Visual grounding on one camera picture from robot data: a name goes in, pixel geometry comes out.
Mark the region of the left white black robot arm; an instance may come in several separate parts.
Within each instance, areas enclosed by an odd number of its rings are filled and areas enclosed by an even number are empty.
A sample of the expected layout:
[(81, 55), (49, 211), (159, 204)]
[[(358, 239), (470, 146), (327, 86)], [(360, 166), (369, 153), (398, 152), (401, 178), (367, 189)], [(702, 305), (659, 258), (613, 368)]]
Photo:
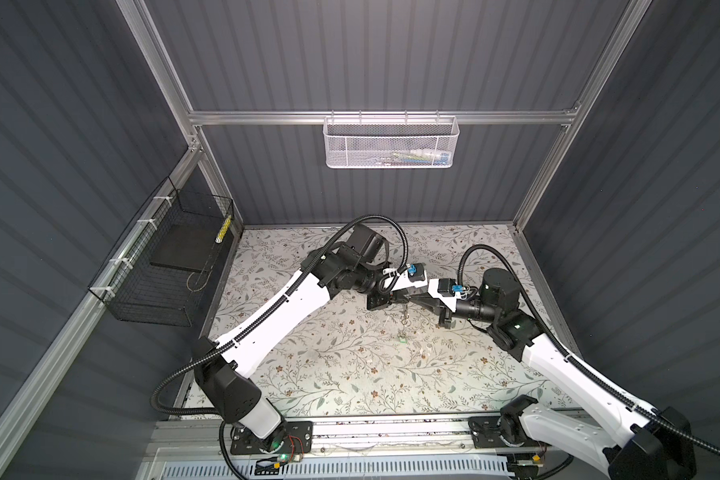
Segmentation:
[(393, 294), (428, 285), (423, 264), (406, 260), (398, 267), (375, 260), (388, 241), (361, 221), (346, 225), (309, 253), (278, 294), (248, 319), (215, 340), (199, 339), (193, 358), (212, 359), (193, 368), (195, 382), (228, 424), (244, 427), (263, 442), (285, 435), (282, 414), (251, 380), (265, 357), (313, 312), (345, 290), (365, 294), (383, 308)]

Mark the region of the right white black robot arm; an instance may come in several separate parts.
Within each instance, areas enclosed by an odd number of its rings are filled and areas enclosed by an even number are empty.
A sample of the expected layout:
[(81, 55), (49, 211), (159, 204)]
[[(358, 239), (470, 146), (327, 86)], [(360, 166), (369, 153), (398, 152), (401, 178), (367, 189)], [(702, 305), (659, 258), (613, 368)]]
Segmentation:
[(524, 289), (499, 268), (470, 288), (454, 279), (429, 279), (413, 265), (394, 288), (396, 297), (438, 314), (488, 322), (495, 345), (550, 380), (592, 419), (586, 425), (522, 394), (500, 410), (497, 435), (509, 447), (533, 441), (563, 450), (611, 479), (690, 479), (697, 472), (688, 420), (627, 393), (557, 343), (544, 324), (521, 310)]

